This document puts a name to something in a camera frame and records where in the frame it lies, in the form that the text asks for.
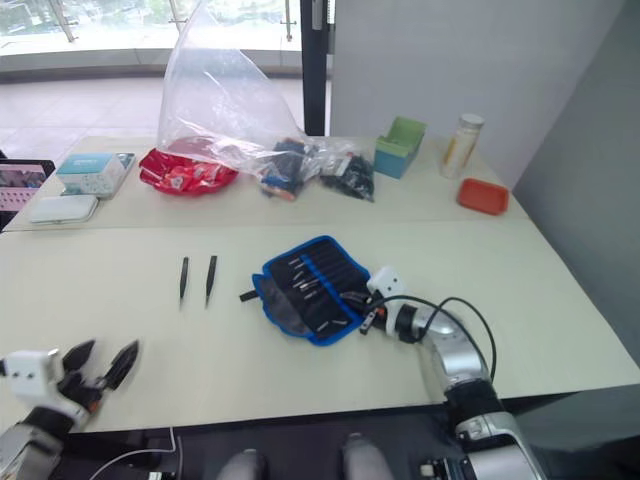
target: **bottle cap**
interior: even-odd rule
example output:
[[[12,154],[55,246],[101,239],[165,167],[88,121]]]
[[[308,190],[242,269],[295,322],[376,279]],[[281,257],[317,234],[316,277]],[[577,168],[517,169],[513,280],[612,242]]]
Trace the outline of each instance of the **bottle cap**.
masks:
[[[480,128],[484,125],[484,118],[475,113],[463,113],[460,115],[460,124],[467,128]]]

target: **white case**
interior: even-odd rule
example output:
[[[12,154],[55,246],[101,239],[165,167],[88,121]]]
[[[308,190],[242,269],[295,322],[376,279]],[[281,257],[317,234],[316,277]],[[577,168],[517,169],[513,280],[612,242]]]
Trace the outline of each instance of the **white case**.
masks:
[[[94,195],[44,197],[31,210],[31,223],[71,223],[87,221],[98,205]]]

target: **screen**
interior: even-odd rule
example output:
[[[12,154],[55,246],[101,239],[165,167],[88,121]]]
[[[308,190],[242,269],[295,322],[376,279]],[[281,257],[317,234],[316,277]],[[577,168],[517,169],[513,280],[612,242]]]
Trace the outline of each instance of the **screen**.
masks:
[[[0,212],[18,212],[47,179],[42,165],[0,164]]]

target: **orange tray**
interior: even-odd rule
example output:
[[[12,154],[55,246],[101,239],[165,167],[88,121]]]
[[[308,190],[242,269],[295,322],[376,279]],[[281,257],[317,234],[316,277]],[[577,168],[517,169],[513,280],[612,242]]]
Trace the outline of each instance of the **orange tray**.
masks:
[[[500,215],[509,207],[509,190],[500,185],[467,178],[460,185],[458,203],[490,215]]]

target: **black cable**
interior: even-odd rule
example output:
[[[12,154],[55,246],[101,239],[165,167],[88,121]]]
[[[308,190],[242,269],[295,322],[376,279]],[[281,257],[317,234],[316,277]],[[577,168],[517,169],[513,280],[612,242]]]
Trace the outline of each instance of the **black cable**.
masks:
[[[457,318],[455,318],[453,315],[451,315],[451,313],[449,313],[447,310],[444,310],[444,306],[451,302],[451,301],[456,301],[456,302],[460,302],[465,304],[467,307],[469,307],[471,310],[473,310],[473,312],[478,316],[478,318],[480,319],[480,321],[482,322],[482,324],[484,325],[485,330],[487,331],[487,336],[489,337],[489,342],[491,343],[491,370],[490,370],[490,377],[491,380],[493,381],[493,379],[495,378],[496,375],[496,363],[497,363],[497,357],[498,357],[498,352],[496,349],[496,342],[495,339],[493,338],[493,332],[491,331],[491,328],[489,327],[489,324],[487,323],[487,321],[484,319],[484,317],[482,316],[482,314],[478,311],[478,309],[476,307],[474,307],[470,302],[459,298],[459,297],[448,297],[445,298],[442,302],[440,302],[439,305],[436,305],[435,303],[432,303],[428,300],[425,300],[423,298],[420,297],[414,297],[411,295],[392,295],[390,297],[386,297],[386,298],[382,298],[380,300],[377,300],[373,303],[371,303],[370,305],[367,306],[367,311],[370,312],[382,305],[384,305],[385,303],[391,301],[391,300],[409,300],[412,302],[417,302],[417,303],[422,303],[423,305],[427,305],[431,308],[433,308],[433,312],[431,313],[431,315],[429,316],[427,323],[425,324],[425,326],[423,327],[423,331],[420,335],[420,337],[418,338],[418,341],[421,341],[424,336],[427,334],[427,332],[429,331],[429,328],[431,328],[431,324],[433,323],[433,320],[436,318],[436,315],[438,315],[439,312],[442,312],[443,314],[445,314],[447,317],[449,317],[449,319],[455,323],[460,330],[462,330],[464,332],[464,334],[467,336],[467,338],[469,338],[469,341],[471,342],[471,344],[473,345],[473,347],[476,349],[476,351],[478,352],[478,355],[480,355],[480,358],[482,358],[482,361],[485,365],[487,365],[487,361],[484,358],[484,355],[482,354],[482,350],[480,350],[480,347],[478,347],[478,344],[475,342],[475,340],[473,339],[473,337],[471,336],[471,334],[469,333],[469,331],[465,328],[465,326],[462,324],[462,322],[460,322]]]

